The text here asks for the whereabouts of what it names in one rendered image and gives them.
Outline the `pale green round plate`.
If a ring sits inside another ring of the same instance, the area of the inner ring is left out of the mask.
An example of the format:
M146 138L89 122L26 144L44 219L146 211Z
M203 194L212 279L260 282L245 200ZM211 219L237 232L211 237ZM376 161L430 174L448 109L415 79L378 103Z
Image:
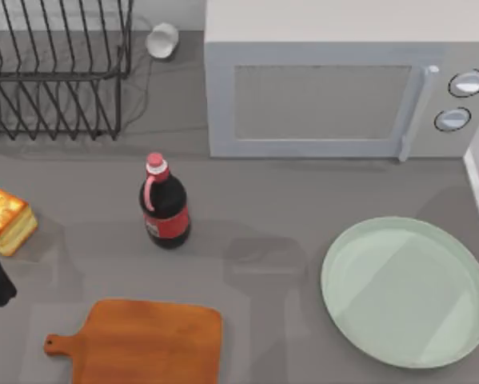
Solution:
M428 222L380 217L344 230L325 253L320 285L342 335L385 364L433 369L479 346L479 262Z

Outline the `small microwave knob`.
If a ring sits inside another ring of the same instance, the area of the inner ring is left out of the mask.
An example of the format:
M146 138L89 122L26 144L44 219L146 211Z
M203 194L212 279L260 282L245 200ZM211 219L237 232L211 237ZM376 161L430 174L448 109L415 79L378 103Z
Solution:
M470 119L470 111L464 107L458 107L440 112L434 119L434 125L439 131L454 132L464 128Z

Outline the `microwave oven door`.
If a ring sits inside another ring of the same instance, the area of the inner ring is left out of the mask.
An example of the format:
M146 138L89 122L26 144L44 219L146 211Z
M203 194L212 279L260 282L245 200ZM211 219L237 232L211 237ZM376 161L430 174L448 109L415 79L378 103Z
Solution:
M437 44L208 42L210 153L397 158Z

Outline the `large microwave knob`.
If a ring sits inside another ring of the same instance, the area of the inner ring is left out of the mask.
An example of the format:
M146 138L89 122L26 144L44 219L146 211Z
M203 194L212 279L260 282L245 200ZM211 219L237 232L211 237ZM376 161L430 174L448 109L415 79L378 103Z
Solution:
M449 93L456 98L468 98L479 93L479 70L456 74L449 82Z

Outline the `white cup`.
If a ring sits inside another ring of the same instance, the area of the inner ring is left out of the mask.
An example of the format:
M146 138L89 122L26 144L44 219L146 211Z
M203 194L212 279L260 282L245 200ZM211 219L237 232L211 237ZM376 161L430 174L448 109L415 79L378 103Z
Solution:
M146 37L146 49L152 58L170 58L179 43L178 29L167 22L156 25Z

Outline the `dark bottle with red label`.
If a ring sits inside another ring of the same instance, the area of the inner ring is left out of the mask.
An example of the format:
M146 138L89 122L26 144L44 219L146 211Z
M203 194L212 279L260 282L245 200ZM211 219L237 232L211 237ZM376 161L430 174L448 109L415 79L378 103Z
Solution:
M188 239L191 228L186 188L160 153L148 154L145 168L138 201L146 231L162 249L178 248Z

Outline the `toasted bread block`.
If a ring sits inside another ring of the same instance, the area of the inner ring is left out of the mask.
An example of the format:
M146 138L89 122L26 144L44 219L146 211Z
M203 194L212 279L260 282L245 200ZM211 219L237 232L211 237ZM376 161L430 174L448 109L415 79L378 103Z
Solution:
M13 256L37 228L30 204L0 189L0 256Z

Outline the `wooden cutting board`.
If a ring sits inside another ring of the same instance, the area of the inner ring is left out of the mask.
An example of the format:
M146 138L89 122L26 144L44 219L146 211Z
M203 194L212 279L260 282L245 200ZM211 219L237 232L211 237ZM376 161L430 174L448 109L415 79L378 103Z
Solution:
M70 358L71 384L218 384L222 324L204 306L107 298L43 349Z

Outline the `pale microwave oven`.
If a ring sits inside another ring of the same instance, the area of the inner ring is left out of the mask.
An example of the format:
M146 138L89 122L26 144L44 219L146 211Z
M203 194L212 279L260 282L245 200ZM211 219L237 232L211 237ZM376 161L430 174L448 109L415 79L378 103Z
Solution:
M460 158L479 127L479 93L448 90L456 74L479 70L479 0L207 0L204 61L208 42L437 44L439 78L408 159ZM437 130L435 117L458 107L470 111L469 123Z

